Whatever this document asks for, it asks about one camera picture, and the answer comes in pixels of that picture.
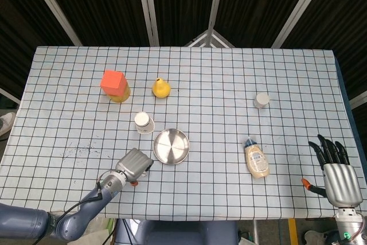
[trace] white shoe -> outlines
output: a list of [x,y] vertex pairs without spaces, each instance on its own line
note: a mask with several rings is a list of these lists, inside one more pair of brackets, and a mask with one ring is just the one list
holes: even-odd
[[8,131],[10,131],[11,128],[13,127],[13,123],[15,120],[15,113],[9,112],[5,114],[4,116],[1,116],[0,120],[2,121],[2,126],[0,129],[0,136],[2,136],[5,133],[7,133]]
[[325,234],[316,231],[307,231],[304,234],[306,245],[325,245]]

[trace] metal frame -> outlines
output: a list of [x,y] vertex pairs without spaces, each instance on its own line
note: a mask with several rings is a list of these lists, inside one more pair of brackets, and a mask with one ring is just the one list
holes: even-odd
[[157,19],[155,17],[154,0],[142,0],[145,25],[150,46],[159,46]]
[[83,46],[56,0],[44,0],[75,46]]
[[257,231],[257,220],[253,220],[253,242],[259,245],[259,232]]
[[358,106],[361,106],[362,104],[365,103],[367,103],[367,91],[359,94],[358,96],[349,101],[351,109],[355,109]]
[[207,31],[208,35],[206,37],[206,46],[210,46],[210,43],[212,42],[212,34],[213,34],[213,30],[214,30],[214,25],[215,25],[216,19],[217,19],[219,1],[220,0],[213,0],[212,1],[212,9],[210,11],[209,26],[208,26],[208,31]]
[[12,94],[6,92],[4,89],[0,88],[0,94],[6,96],[8,99],[12,100],[13,102],[17,103],[17,104],[21,104],[21,100],[19,100],[18,98],[16,98],[15,96],[13,96]]
[[288,17],[288,20],[284,24],[283,28],[281,29],[271,48],[282,47],[283,43],[293,30],[294,26],[296,25],[296,23],[298,22],[298,20],[300,19],[300,17],[308,7],[310,2],[311,0],[299,0],[297,2],[296,6],[294,7],[292,13]]
[[208,43],[208,30],[191,40],[185,47],[211,47],[211,48],[234,48],[234,46],[221,36],[217,31],[212,31],[210,45]]

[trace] yellow pear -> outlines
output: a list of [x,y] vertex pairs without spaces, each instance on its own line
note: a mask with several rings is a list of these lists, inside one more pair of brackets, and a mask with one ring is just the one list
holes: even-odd
[[153,90],[153,94],[157,98],[165,98],[170,94],[171,87],[166,81],[164,81],[163,79],[159,77],[155,80],[152,90]]

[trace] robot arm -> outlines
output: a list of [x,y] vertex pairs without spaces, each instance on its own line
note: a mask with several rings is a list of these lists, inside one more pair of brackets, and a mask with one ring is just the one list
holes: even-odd
[[66,241],[76,240],[126,182],[135,182],[152,164],[153,160],[141,151],[130,150],[115,170],[81,200],[79,211],[70,215],[55,216],[42,210],[0,204],[0,238],[39,239],[50,235]]
[[327,197],[338,212],[335,216],[339,231],[339,244],[367,244],[365,218],[356,212],[355,207],[363,202],[356,171],[349,164],[348,154],[339,143],[318,135],[322,149],[315,143],[309,145],[316,152],[323,170],[325,189],[311,185],[302,179],[307,190]]

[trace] bottle label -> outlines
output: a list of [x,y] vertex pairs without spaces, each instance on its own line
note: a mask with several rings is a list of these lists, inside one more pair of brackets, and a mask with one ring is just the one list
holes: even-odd
[[256,172],[265,172],[268,169],[268,162],[263,154],[256,151],[250,155],[250,165]]

